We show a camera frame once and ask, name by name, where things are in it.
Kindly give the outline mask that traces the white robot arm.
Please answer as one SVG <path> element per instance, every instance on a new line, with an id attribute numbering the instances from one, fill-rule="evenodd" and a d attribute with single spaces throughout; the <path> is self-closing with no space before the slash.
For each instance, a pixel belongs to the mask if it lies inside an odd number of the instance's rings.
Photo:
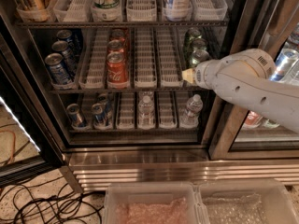
<path id="1" fill-rule="evenodd" d="M 220 60 L 201 62 L 184 70 L 182 78 L 299 133 L 299 88 L 269 80 L 274 69 L 267 52 L 247 49 Z"/>

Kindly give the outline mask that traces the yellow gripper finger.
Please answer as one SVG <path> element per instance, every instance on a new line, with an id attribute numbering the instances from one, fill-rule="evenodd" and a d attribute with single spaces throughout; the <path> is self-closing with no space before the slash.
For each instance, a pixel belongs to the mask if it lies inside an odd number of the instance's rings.
<path id="1" fill-rule="evenodd" d="M 195 83 L 194 74 L 195 74 L 195 70 L 193 68 L 189 68 L 182 72 L 182 78 L 185 81 L 194 84 Z"/>

